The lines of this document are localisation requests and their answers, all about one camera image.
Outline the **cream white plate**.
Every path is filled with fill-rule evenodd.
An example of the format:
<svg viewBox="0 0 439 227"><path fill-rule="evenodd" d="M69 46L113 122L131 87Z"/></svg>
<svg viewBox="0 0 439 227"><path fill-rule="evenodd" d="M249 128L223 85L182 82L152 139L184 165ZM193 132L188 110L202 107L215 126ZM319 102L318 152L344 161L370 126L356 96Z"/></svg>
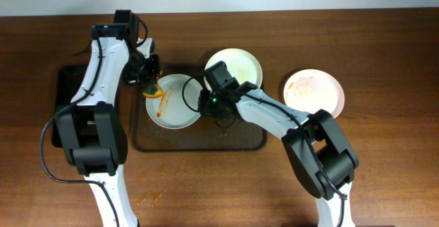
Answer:
<svg viewBox="0 0 439 227"><path fill-rule="evenodd" d="M209 58L204 69L208 69L219 61L225 62L228 72L240 84L251 82L261 87L263 71L259 61L251 53L238 48L223 49Z"/></svg>

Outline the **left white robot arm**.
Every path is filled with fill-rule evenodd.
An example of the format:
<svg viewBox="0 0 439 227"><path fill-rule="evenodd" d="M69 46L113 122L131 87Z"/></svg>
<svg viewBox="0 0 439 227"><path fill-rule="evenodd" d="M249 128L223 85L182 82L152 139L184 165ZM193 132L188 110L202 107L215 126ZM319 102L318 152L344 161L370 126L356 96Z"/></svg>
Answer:
<svg viewBox="0 0 439 227"><path fill-rule="evenodd" d="M139 25L95 25L91 59L71 103L51 119L68 163L93 192L104 226L138 226L124 181L128 140L120 122L120 82L141 85L153 96L160 87L158 57L152 39L139 40Z"/></svg>

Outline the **pinkish white plate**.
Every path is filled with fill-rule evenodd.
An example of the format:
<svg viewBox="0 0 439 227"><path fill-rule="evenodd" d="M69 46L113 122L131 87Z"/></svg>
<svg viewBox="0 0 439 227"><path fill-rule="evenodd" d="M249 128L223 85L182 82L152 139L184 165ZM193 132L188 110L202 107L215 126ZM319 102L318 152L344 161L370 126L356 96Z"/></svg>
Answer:
<svg viewBox="0 0 439 227"><path fill-rule="evenodd" d="M283 87L283 99L290 108L311 114L323 109L334 118L345 104L341 84L327 72L303 69L293 73Z"/></svg>

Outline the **orange green sponge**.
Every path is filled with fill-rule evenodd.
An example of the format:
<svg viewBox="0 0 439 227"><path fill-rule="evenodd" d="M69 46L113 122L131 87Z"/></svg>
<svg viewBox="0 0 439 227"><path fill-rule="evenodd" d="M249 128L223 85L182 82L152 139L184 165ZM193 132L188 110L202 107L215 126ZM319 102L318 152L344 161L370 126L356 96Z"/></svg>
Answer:
<svg viewBox="0 0 439 227"><path fill-rule="evenodd" d="M163 89L158 85L156 80L150 80L145 84L143 96L148 99L156 99L162 97Z"/></svg>

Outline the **pale green plate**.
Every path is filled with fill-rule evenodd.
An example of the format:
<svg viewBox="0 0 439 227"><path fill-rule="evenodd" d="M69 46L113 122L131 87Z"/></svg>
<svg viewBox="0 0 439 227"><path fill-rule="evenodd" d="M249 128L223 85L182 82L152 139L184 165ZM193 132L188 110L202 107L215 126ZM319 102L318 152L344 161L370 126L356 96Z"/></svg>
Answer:
<svg viewBox="0 0 439 227"><path fill-rule="evenodd" d="M156 99L145 99L145 109L154 123L167 129L181 129L192 125L201 117L200 113L188 108L182 98L182 88L189 78L188 75L171 74L158 81L164 95ZM185 86L184 99L191 108L198 108L202 89L202 85L195 79Z"/></svg>

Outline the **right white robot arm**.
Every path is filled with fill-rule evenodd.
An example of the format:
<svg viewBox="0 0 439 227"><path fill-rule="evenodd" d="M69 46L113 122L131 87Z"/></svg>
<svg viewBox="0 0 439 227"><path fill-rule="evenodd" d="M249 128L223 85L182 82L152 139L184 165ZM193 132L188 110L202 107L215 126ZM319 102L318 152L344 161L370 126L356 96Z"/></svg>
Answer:
<svg viewBox="0 0 439 227"><path fill-rule="evenodd" d="M354 226L349 194L359 160L329 112L294 110L249 82L201 90L198 110L253 123L280 139L297 180L316 199L318 225Z"/></svg>

